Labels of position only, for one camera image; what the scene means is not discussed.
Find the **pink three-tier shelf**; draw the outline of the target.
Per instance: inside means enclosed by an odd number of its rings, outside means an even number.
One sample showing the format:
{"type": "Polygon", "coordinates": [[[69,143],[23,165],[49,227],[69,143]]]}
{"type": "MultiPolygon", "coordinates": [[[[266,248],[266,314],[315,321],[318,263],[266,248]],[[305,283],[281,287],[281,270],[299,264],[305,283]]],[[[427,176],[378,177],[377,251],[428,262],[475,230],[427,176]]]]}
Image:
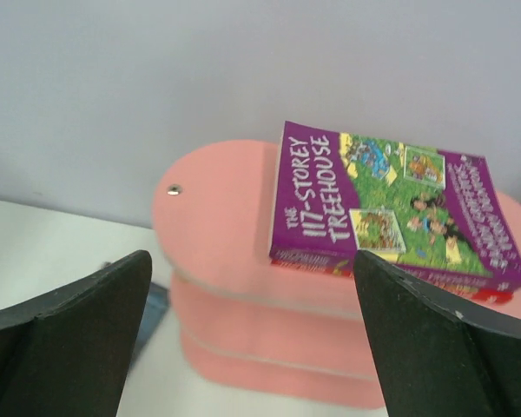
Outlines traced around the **pink three-tier shelf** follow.
{"type": "MultiPolygon", "coordinates": [[[[228,141],[165,174],[153,224],[192,367],[223,384],[354,408],[386,407],[354,278],[274,266],[280,144],[228,141]]],[[[521,206],[499,197],[521,254],[521,206]]],[[[504,304],[521,319],[521,288],[504,304]]]]}

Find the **purple 117-Storey Treehouse book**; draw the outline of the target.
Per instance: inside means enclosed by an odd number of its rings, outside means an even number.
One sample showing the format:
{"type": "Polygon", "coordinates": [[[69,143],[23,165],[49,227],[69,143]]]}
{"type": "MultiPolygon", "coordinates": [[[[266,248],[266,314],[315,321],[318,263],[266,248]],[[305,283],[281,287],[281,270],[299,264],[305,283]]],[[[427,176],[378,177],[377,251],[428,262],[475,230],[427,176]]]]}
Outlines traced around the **purple 117-Storey Treehouse book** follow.
{"type": "Polygon", "coordinates": [[[349,274],[368,251],[432,283],[521,288],[482,156],[286,122],[271,233],[274,261],[349,274]]]}

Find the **red 13-Storey Treehouse book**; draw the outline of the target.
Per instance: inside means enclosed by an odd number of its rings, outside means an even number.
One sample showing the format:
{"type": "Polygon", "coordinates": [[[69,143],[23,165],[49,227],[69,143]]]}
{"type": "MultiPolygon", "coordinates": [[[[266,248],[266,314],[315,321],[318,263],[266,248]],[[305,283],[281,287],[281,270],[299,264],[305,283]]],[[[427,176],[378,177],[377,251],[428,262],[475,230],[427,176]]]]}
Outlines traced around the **red 13-Storey Treehouse book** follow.
{"type": "MultiPolygon", "coordinates": [[[[298,271],[331,275],[334,277],[342,277],[347,279],[353,279],[353,272],[348,272],[344,270],[340,270],[334,267],[321,267],[321,266],[312,266],[312,265],[304,265],[299,263],[292,263],[289,261],[280,261],[280,260],[271,260],[270,263],[274,266],[279,266],[283,268],[290,268],[298,271]]],[[[498,304],[504,305],[510,302],[513,299],[513,293],[510,292],[502,292],[497,290],[485,289],[485,288],[475,288],[464,286],[460,284],[444,284],[444,283],[435,283],[435,286],[442,288],[452,294],[458,295],[460,297],[466,298],[467,300],[485,302],[489,304],[498,304]]]]}

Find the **dark blue Nineteen Eighty-Four book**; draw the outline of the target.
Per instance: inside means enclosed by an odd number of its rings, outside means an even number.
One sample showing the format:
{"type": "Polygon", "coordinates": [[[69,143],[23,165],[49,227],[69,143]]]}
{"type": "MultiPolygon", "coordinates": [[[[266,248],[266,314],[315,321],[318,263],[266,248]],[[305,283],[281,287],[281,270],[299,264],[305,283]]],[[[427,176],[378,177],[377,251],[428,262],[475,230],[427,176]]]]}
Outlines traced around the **dark blue Nineteen Eighty-Four book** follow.
{"type": "Polygon", "coordinates": [[[145,347],[150,342],[169,309],[169,289],[151,282],[142,314],[142,320],[135,340],[129,370],[132,370],[138,362],[145,347]]]}

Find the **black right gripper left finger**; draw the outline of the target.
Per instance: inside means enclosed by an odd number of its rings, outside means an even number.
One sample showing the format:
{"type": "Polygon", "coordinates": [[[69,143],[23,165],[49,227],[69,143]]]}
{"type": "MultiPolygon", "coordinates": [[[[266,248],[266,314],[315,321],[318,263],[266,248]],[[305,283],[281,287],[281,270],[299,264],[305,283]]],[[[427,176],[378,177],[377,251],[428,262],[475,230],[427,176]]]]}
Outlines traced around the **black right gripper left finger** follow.
{"type": "Polygon", "coordinates": [[[114,416],[152,276],[148,251],[0,310],[0,416],[114,416]]]}

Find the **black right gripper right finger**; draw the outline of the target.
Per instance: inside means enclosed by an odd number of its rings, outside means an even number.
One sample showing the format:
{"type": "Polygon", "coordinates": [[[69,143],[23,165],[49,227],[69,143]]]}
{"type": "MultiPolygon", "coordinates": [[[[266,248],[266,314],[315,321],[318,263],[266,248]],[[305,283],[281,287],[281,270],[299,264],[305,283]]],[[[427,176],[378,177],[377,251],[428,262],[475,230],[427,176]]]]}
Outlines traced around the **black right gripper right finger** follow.
{"type": "Polygon", "coordinates": [[[521,416],[521,319],[360,250],[363,322],[390,416],[521,416]]]}

